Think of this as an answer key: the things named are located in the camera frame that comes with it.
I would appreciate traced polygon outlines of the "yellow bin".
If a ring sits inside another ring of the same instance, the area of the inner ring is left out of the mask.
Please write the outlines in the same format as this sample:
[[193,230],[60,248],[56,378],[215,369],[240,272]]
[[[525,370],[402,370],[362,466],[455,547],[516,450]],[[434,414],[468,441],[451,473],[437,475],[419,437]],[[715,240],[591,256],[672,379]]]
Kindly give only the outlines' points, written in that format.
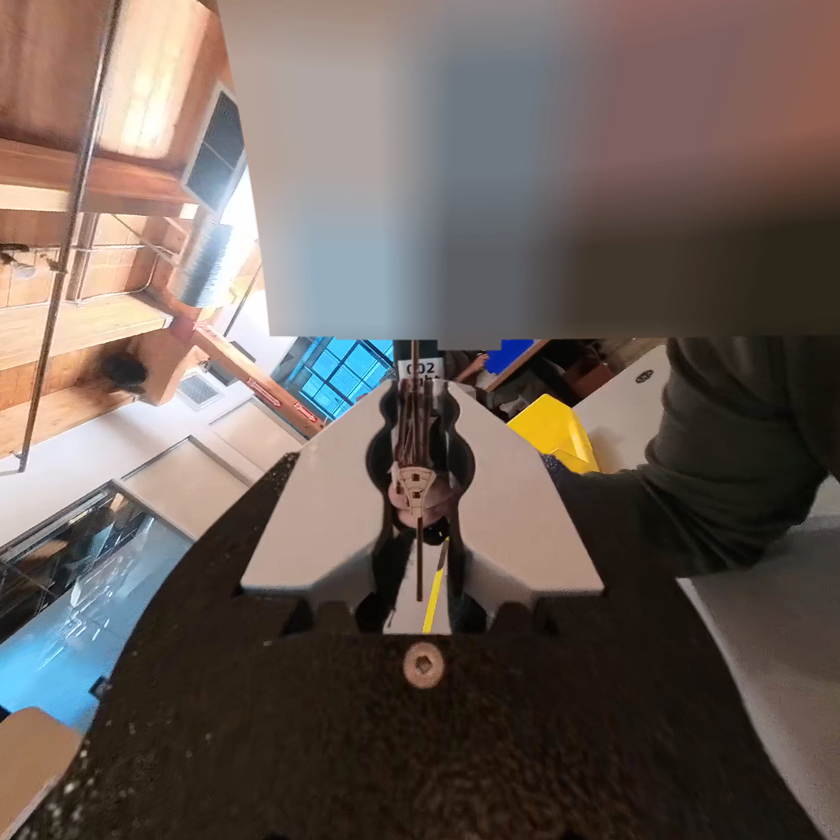
[[551,395],[541,395],[507,425],[542,455],[554,457],[578,475],[601,471],[579,417]]

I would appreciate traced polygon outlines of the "round metal air duct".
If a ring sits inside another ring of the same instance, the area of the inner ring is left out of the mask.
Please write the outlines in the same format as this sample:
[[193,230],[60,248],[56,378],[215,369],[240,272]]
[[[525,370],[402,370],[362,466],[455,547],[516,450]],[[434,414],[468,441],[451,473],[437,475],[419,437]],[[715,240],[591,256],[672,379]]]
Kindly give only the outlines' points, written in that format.
[[198,221],[171,275],[171,294],[177,301],[198,309],[224,304],[229,285],[224,262],[234,233],[232,225],[212,218]]

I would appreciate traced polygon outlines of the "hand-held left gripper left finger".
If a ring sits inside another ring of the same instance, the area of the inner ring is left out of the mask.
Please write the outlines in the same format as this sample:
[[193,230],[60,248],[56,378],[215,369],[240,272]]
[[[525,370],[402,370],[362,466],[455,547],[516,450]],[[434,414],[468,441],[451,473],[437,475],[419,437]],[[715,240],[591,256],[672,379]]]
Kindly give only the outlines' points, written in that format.
[[403,577],[403,562],[383,554],[394,531],[396,398],[386,381],[300,449],[243,593],[291,597],[314,612],[337,602],[357,617],[392,614]]

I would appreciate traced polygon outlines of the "glass wall panel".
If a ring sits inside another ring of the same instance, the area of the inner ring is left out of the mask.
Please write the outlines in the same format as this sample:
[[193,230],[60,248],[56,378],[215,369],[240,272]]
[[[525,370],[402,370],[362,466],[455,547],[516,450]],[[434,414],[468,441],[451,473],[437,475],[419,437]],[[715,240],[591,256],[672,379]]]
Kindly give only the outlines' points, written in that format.
[[86,733],[130,636],[193,540],[109,482],[2,545],[2,716]]

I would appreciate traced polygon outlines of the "wooden model frame assembly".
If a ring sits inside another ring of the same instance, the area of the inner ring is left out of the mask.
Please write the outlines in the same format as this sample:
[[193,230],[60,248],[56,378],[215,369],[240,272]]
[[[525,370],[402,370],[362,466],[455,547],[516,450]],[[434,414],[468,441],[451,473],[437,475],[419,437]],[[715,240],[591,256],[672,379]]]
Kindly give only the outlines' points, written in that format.
[[[393,447],[394,461],[402,466],[434,469],[429,452],[429,433],[433,423],[434,396],[417,380],[398,382],[397,429]],[[416,600],[424,599],[424,520],[417,518],[416,537]]]

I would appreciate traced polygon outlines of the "metal air vent box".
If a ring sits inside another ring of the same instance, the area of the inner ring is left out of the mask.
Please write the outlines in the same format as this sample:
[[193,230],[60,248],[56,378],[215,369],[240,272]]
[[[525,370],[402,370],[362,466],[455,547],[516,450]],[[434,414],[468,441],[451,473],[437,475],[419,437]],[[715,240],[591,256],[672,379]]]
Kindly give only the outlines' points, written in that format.
[[221,217],[247,165],[245,138],[234,93],[218,81],[181,177],[185,192]]

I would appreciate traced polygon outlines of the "person's right hand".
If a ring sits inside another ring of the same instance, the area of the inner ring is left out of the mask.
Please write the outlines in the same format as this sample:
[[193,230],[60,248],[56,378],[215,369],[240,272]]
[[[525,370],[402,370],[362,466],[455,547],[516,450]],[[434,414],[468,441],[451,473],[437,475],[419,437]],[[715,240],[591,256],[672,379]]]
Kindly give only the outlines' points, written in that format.
[[[427,491],[423,505],[423,525],[435,524],[441,518],[450,517],[457,506],[462,487],[448,472],[436,474],[433,484]],[[388,499],[395,514],[395,520],[401,526],[414,529],[417,518],[411,513],[405,496],[397,492],[396,484],[388,486]]]

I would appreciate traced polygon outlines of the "gridded window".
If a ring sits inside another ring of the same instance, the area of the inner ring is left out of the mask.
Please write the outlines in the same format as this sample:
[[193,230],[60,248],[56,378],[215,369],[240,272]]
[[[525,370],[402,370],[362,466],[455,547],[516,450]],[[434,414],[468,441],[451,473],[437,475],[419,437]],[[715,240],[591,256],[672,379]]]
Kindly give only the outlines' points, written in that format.
[[324,422],[345,414],[394,373],[393,341],[299,337],[271,374]]

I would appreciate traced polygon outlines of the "person's right forearm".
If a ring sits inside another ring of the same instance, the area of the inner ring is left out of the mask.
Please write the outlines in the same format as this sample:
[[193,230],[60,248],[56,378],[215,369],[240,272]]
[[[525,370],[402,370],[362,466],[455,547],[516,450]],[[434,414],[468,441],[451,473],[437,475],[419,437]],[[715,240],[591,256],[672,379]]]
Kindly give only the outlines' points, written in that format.
[[542,462],[608,587],[746,570],[838,478],[837,335],[669,339],[656,435],[635,469]]

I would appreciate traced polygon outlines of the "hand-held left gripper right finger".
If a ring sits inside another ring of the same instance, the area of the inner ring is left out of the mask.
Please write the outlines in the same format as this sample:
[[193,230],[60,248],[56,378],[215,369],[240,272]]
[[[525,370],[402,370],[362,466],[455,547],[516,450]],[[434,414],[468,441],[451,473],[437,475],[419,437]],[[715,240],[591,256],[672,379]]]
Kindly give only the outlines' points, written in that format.
[[541,453],[457,384],[452,445],[464,444],[447,561],[452,621],[492,621],[505,604],[598,597],[604,584]]

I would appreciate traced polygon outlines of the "white wall vent grille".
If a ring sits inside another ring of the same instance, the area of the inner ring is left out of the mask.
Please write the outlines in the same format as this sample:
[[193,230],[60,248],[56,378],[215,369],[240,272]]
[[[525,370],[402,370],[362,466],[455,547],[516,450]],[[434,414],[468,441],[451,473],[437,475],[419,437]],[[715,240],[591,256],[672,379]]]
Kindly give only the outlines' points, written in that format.
[[179,382],[175,394],[194,412],[219,402],[224,396],[214,379],[203,371],[190,371]]

